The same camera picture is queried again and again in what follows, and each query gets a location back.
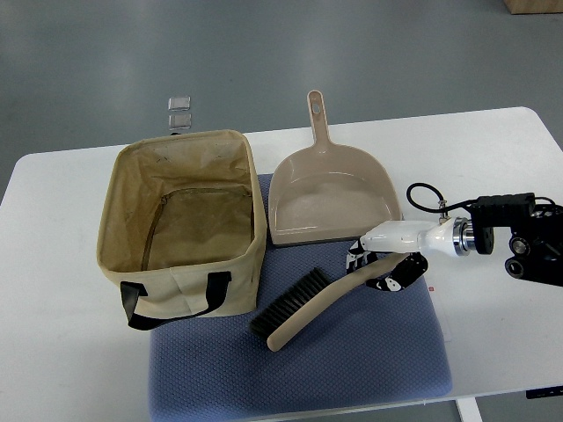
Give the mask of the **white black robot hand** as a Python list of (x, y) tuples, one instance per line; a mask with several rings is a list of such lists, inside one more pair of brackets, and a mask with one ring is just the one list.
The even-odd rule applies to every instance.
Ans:
[(383, 222), (350, 247), (347, 275), (337, 284), (346, 293), (367, 282), (381, 291), (404, 290), (427, 271), (427, 254), (435, 251), (452, 257), (466, 254), (462, 238), (465, 225), (465, 219), (443, 223)]

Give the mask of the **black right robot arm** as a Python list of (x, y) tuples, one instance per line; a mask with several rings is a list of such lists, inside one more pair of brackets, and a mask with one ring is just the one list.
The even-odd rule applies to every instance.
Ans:
[(476, 251), (490, 255), (494, 250), (494, 229), (509, 228), (508, 248), (512, 256), (505, 270), (518, 280), (545, 285), (562, 285), (562, 206), (534, 193), (479, 196), (448, 205), (432, 185), (413, 183), (406, 189), (413, 207), (440, 215), (447, 223), (446, 238), (458, 256)]

